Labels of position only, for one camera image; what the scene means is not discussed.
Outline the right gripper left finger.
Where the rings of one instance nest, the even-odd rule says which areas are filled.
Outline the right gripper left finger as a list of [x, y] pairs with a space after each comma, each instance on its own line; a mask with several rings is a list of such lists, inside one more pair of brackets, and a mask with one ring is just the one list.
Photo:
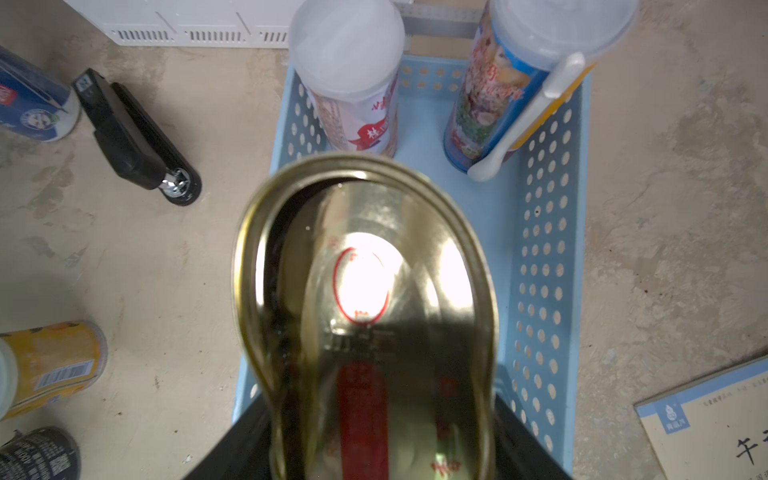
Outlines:
[[186, 480], [272, 478], [271, 416], [259, 396]]

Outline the colourful can with spoon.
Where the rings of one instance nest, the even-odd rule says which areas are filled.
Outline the colourful can with spoon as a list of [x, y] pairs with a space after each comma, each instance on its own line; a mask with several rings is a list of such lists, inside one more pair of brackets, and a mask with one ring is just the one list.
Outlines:
[[448, 160], [493, 178], [638, 12], [636, 1], [488, 2], [444, 133]]

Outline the oval gold fish tin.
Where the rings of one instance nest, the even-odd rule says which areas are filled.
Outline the oval gold fish tin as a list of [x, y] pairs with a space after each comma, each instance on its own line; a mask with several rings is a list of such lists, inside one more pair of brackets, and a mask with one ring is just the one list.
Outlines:
[[326, 153], [246, 207], [234, 306], [276, 479], [489, 479], [499, 319], [471, 225], [427, 176]]

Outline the silver round pull-tab can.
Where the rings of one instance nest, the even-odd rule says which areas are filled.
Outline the silver round pull-tab can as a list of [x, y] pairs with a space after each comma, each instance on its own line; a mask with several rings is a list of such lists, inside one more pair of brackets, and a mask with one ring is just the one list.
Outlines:
[[1, 478], [7, 480], [78, 480], [82, 463], [72, 436], [44, 427], [15, 436], [1, 446]]

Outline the yellow can white lid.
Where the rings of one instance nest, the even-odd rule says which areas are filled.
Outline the yellow can white lid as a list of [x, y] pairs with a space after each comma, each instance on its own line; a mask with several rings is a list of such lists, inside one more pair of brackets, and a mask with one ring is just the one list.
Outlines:
[[106, 337], [91, 321], [3, 333], [1, 418], [30, 413], [90, 387], [107, 358]]

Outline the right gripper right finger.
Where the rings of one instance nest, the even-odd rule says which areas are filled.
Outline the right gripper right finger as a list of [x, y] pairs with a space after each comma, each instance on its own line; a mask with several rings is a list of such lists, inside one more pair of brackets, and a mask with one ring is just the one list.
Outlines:
[[495, 466], [498, 480], [571, 480], [500, 395], [494, 399]]

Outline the pink can white lid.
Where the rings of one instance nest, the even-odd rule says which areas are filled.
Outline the pink can white lid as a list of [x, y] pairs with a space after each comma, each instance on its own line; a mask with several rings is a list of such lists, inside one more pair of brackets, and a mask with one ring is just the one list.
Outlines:
[[391, 1], [305, 1], [289, 27], [289, 54], [330, 145], [392, 157], [405, 47]]

